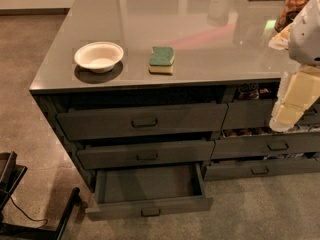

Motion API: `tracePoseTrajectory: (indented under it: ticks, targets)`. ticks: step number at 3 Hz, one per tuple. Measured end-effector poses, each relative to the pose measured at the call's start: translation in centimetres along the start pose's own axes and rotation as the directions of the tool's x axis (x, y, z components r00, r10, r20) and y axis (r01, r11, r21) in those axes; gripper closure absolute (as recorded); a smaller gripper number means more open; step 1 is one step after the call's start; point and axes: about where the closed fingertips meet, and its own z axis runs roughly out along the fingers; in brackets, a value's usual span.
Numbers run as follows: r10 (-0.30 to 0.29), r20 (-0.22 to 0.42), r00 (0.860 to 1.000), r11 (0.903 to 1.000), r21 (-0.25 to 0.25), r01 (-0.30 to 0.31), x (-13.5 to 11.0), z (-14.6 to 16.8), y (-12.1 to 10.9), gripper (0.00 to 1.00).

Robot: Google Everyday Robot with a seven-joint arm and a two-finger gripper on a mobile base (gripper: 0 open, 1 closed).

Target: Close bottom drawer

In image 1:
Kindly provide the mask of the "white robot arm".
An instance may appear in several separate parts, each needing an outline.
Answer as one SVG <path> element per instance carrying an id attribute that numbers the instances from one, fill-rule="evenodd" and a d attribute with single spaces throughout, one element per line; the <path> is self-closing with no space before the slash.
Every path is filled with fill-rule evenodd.
<path id="1" fill-rule="evenodd" d="M 288 29 L 289 57 L 300 64 L 281 78 L 269 127 L 293 128 L 320 97 L 320 0 L 309 0 Z"/>

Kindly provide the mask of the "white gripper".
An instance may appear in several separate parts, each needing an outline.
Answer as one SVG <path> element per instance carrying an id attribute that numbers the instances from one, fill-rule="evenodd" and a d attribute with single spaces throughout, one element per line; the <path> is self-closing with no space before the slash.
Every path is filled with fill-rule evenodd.
<path id="1" fill-rule="evenodd" d="M 285 72 L 278 88 L 269 127 L 276 132 L 291 129 L 320 97 L 320 68 L 301 65 Z"/>

